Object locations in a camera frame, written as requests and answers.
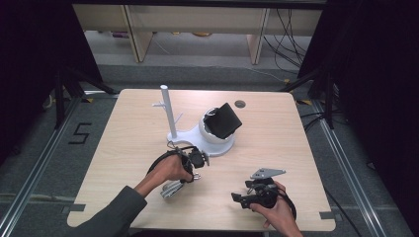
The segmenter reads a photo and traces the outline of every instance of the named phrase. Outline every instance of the dark sleeve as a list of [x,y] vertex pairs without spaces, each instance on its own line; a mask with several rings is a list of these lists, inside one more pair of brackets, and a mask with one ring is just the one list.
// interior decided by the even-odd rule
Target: dark sleeve
[[129,226],[146,205],[144,197],[126,186],[108,206],[72,229],[66,236],[126,237]]

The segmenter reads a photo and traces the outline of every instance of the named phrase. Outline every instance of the metal rail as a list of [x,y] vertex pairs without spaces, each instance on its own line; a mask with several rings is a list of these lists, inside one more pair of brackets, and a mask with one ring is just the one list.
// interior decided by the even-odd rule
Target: metal rail
[[64,121],[61,123],[61,126],[54,130],[51,138],[46,144],[45,148],[42,151],[40,158],[35,164],[34,168],[31,171],[31,174],[26,179],[25,183],[19,190],[12,204],[9,206],[6,214],[2,217],[0,223],[0,233],[2,237],[10,236],[15,225],[17,224],[22,212],[25,209],[28,200],[31,198],[31,194],[38,182],[40,181],[42,174],[49,163],[49,160],[55,151],[57,144],[59,143],[62,133],[65,131],[67,124],[71,118],[71,115],[74,113],[77,106],[80,104],[80,98],[73,98],[67,108],[67,116]]
[[[315,112],[323,112],[323,109],[318,101],[313,101],[313,107]],[[339,166],[354,196],[354,199],[360,208],[361,214],[363,215],[367,226],[370,229],[370,232],[373,236],[387,236],[384,229],[382,228],[382,224],[376,211],[374,210],[373,205],[367,197],[367,194],[365,193],[357,175],[355,174],[354,169],[352,168],[351,162],[346,156],[345,151],[343,150],[339,139],[336,136],[335,131],[329,128],[327,122],[324,119],[320,121],[320,124],[327,137],[327,140],[329,141],[333,153],[335,154],[336,160],[339,163]]]

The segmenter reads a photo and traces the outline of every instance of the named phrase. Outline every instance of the hand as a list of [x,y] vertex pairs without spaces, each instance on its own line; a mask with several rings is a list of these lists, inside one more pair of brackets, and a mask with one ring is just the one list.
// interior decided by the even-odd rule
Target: hand
[[181,158],[178,155],[171,155],[161,160],[134,189],[145,198],[168,180],[192,181],[193,179],[194,177],[183,168]]
[[[278,188],[285,191],[286,187],[275,181],[275,185]],[[258,203],[251,203],[250,208],[263,216],[266,221],[263,225],[264,228],[268,228],[272,225],[278,232],[285,236],[302,236],[298,229],[298,226],[293,219],[293,214],[287,202],[282,197],[277,197],[277,203],[271,209],[266,208]]]

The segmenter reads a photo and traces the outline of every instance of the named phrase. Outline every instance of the black device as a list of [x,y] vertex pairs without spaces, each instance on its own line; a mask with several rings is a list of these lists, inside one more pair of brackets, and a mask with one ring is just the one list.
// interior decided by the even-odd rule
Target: black device
[[204,117],[204,124],[209,132],[218,138],[225,139],[242,125],[241,120],[231,108],[225,103],[220,108],[215,108]]
[[[207,155],[207,153],[200,151],[198,147],[186,146],[186,147],[179,148],[175,146],[173,150],[168,150],[166,153],[158,157],[148,169],[147,174],[150,173],[152,170],[154,170],[154,168],[157,166],[157,164],[160,161],[162,161],[163,159],[166,159],[167,157],[171,155],[178,155],[179,158],[182,159],[182,165],[184,169],[192,176],[194,176],[194,173],[193,173],[194,168],[195,169],[203,168],[206,163],[208,166],[210,165],[209,156]],[[193,181],[194,179],[192,179],[192,181],[181,180],[182,183],[185,183],[185,182],[190,183]]]
[[277,197],[283,198],[289,205],[293,218],[296,219],[296,209],[287,193],[275,185],[272,178],[258,179],[254,181],[246,181],[246,187],[249,189],[247,194],[255,191],[255,195],[242,196],[240,194],[231,193],[234,201],[240,202],[243,209],[249,208],[251,203],[258,203],[266,208],[272,208],[277,203]]

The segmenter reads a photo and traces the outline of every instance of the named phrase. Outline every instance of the gray floor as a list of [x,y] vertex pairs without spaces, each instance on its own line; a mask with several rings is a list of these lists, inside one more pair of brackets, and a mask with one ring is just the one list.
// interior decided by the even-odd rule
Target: gray floor
[[[172,89],[277,91],[284,87],[286,79],[293,81],[296,78],[297,68],[277,58],[281,68],[292,73],[279,69],[274,54],[266,43],[263,45],[259,64],[252,65],[246,37],[240,35],[214,34],[199,38],[188,33],[157,33],[144,62],[139,64],[134,62],[127,39],[115,39],[110,33],[97,32],[87,32],[86,38],[91,44],[105,83],[116,89],[158,88],[160,84],[170,82]],[[268,40],[276,45],[272,36]],[[295,40],[301,47],[307,47],[310,38]],[[296,60],[294,54],[287,54]],[[94,90],[88,85],[85,88]],[[306,100],[308,88],[309,83],[295,89],[295,99]],[[76,108],[11,236],[62,236],[68,231],[65,208],[72,204],[77,195],[115,102],[115,98],[96,98],[91,103],[81,103]],[[313,106],[303,103],[298,104],[297,108],[301,115],[314,112]],[[54,116],[54,106],[46,109],[20,142],[21,153],[11,155],[0,167],[2,215],[30,175],[53,133]],[[314,117],[303,118],[301,122],[307,124],[312,119]],[[366,166],[369,159],[350,125],[342,115],[334,116],[334,120],[336,135],[373,204],[386,235],[412,236],[379,176]],[[81,130],[89,133],[89,137],[82,145],[69,144],[70,141],[80,139],[73,135],[80,122],[91,123]],[[307,138],[325,189],[339,202],[363,236],[375,236],[360,212],[319,123],[307,132]],[[304,235],[356,236],[354,228],[337,204],[332,199],[329,203],[336,216],[336,229],[328,233],[304,232]],[[195,233],[190,236],[214,235],[228,234]]]

